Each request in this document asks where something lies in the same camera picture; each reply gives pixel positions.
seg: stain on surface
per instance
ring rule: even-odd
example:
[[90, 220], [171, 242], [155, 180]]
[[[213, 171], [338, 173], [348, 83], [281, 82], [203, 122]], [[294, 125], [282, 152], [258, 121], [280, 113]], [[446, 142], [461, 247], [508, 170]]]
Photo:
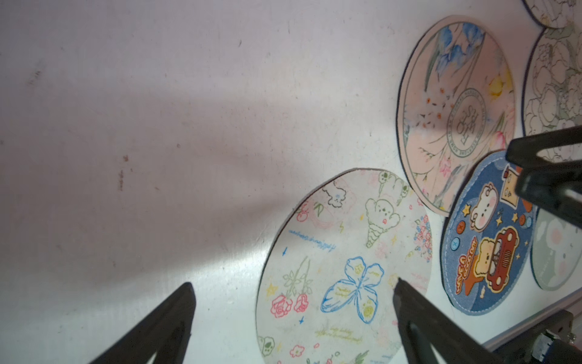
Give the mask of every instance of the stain on surface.
[[123, 170], [119, 173], [119, 190], [123, 191]]
[[44, 61], [42, 59], [40, 61], [38, 61], [36, 66], [34, 67], [34, 71], [29, 76], [29, 79], [26, 82], [26, 84], [31, 86], [31, 87], [34, 87], [38, 83], [38, 81], [40, 80], [45, 68], [46, 68], [46, 65], [45, 65]]

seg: pink rose drawing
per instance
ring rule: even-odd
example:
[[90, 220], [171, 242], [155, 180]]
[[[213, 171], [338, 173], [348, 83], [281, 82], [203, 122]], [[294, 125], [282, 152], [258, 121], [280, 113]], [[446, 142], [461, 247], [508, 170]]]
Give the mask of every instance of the pink rose drawing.
[[307, 203], [304, 203], [301, 206], [301, 210], [297, 213], [297, 221], [303, 222], [307, 220], [307, 217], [309, 217], [309, 211], [307, 208]]
[[303, 354], [303, 351], [305, 351], [304, 347], [300, 347], [299, 345], [295, 345], [289, 353], [291, 354], [291, 358], [298, 358]]
[[305, 312], [308, 305], [309, 301], [307, 301], [307, 295], [301, 294], [299, 297], [297, 297], [297, 300], [295, 301], [295, 307], [293, 307], [293, 309], [295, 312]]
[[274, 314], [276, 318], [280, 318], [291, 311], [291, 305], [293, 304], [293, 301], [284, 295], [280, 295], [275, 298], [271, 304], [271, 313]]
[[439, 172], [442, 173], [444, 178], [450, 175], [450, 158], [441, 160]]
[[495, 150], [504, 150], [505, 149], [505, 135], [502, 132], [495, 132], [491, 137], [491, 141], [489, 142], [489, 149], [492, 151]]

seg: line-art floral coaster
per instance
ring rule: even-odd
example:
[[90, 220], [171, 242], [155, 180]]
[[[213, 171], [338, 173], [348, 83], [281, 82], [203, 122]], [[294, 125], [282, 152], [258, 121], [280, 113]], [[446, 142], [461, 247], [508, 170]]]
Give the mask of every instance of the line-art floral coaster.
[[564, 28], [574, 18], [576, 0], [524, 0], [530, 15], [541, 25]]
[[531, 247], [531, 267], [542, 289], [555, 291], [574, 272], [582, 255], [582, 231], [540, 210]]
[[[582, 125], [582, 37], [577, 24], [545, 29], [531, 54], [523, 89], [525, 135]], [[561, 162], [582, 158], [582, 146], [545, 149], [540, 156]]]
[[396, 118], [408, 181], [448, 216], [475, 163], [513, 139], [513, 80], [492, 34], [460, 16], [431, 28], [404, 73]]
[[401, 346], [402, 277], [421, 293], [432, 265], [426, 209], [395, 174], [355, 169], [299, 204], [277, 237], [257, 298], [266, 363], [388, 363]]
[[459, 195], [441, 244], [445, 291], [454, 307], [479, 315], [497, 307], [526, 265], [537, 207], [515, 194], [521, 169], [492, 153]]

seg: blue flower painting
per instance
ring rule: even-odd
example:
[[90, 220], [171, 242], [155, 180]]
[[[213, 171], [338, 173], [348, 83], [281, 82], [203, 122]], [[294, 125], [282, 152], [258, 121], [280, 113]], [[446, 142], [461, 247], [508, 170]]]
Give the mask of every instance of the blue flower painting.
[[384, 269], [378, 263], [366, 266], [362, 257], [355, 257], [347, 260], [344, 272], [347, 279], [329, 287], [321, 302], [321, 311], [335, 312], [353, 303], [360, 320], [369, 324], [378, 309], [378, 294], [374, 287], [380, 284]]
[[453, 32], [449, 27], [441, 29], [438, 33], [436, 44], [436, 73], [440, 78], [449, 65], [453, 65], [455, 70], [462, 68], [469, 59], [473, 57], [475, 51], [483, 43], [485, 33], [475, 24], [463, 23], [462, 35], [453, 42]]

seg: cartoon bear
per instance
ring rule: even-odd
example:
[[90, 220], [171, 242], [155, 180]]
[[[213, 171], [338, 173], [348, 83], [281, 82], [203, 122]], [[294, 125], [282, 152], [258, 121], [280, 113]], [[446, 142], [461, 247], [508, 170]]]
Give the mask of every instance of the cartoon bear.
[[495, 241], [489, 238], [483, 238], [481, 246], [479, 247], [479, 255], [475, 263], [475, 276], [485, 277], [489, 272], [491, 266], [491, 259], [493, 258], [493, 249], [495, 248]]
[[328, 204], [334, 207], [341, 207], [342, 201], [346, 199], [346, 190], [339, 188], [335, 185], [335, 181], [325, 185], [322, 190], [328, 194], [329, 201]]
[[483, 231], [495, 212], [497, 202], [499, 201], [499, 194], [492, 182], [483, 186], [479, 201], [471, 210], [471, 229], [477, 232]]

